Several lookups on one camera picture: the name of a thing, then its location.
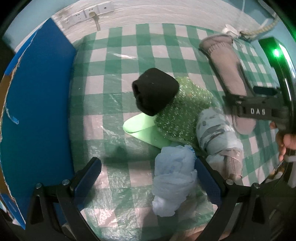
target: green glittery fabric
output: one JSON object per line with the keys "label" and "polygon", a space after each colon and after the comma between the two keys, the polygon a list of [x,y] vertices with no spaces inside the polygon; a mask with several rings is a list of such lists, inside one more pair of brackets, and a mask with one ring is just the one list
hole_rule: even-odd
{"label": "green glittery fabric", "polygon": [[178,77],[179,92],[154,121],[161,134],[176,142],[198,148],[197,115],[211,107],[213,94],[196,86],[188,77]]}

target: black rolled sock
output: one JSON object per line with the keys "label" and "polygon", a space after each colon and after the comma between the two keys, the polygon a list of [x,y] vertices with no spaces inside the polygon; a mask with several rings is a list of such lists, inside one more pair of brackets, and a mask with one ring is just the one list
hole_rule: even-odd
{"label": "black rolled sock", "polygon": [[132,88],[139,110],[154,116],[174,98],[179,83],[167,73],[151,68],[132,83]]}

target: finger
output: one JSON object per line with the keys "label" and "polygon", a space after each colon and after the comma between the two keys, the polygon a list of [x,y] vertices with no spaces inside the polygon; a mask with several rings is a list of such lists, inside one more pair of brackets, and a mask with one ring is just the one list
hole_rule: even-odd
{"label": "finger", "polygon": [[270,129],[276,129],[277,128],[276,124],[273,121],[269,124],[269,127],[270,127]]}
{"label": "finger", "polygon": [[277,142],[278,146],[284,146],[283,138],[284,137],[283,137],[282,133],[278,132],[276,134],[276,142]]}
{"label": "finger", "polygon": [[284,159],[284,156],[283,156],[283,155],[281,155],[281,154],[279,154],[279,161],[280,161],[280,162],[282,162],[282,161],[283,161],[283,159]]}
{"label": "finger", "polygon": [[279,153],[280,153],[280,155],[285,155],[286,147],[285,146],[279,147]]}
{"label": "finger", "polygon": [[296,150],[296,135],[286,134],[283,138],[285,147]]}

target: green led indicator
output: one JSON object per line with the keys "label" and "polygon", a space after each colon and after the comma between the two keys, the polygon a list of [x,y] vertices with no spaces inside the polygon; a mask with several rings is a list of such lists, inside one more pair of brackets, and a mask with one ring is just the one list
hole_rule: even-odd
{"label": "green led indicator", "polygon": [[274,54],[274,56],[275,57],[279,57],[279,50],[278,49],[275,49],[274,51],[273,51],[273,54]]}

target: electrical socket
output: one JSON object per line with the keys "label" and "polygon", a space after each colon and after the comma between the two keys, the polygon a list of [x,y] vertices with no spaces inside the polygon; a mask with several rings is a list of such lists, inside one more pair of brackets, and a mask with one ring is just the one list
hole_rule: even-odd
{"label": "electrical socket", "polygon": [[97,6],[98,6],[100,14],[104,14],[104,13],[111,12],[114,10],[114,6],[110,1],[102,2],[102,3],[98,4]]}
{"label": "electrical socket", "polygon": [[92,16],[89,15],[91,12],[94,12],[96,13],[96,15],[99,15],[99,9],[97,5],[86,8],[84,12],[85,12],[86,18],[92,18]]}
{"label": "electrical socket", "polygon": [[74,24],[86,20],[84,10],[81,10],[81,11],[75,13],[74,15],[71,16],[71,18],[72,18]]}
{"label": "electrical socket", "polygon": [[68,29],[69,27],[74,25],[72,16],[66,18],[64,21],[61,22],[63,28]]}

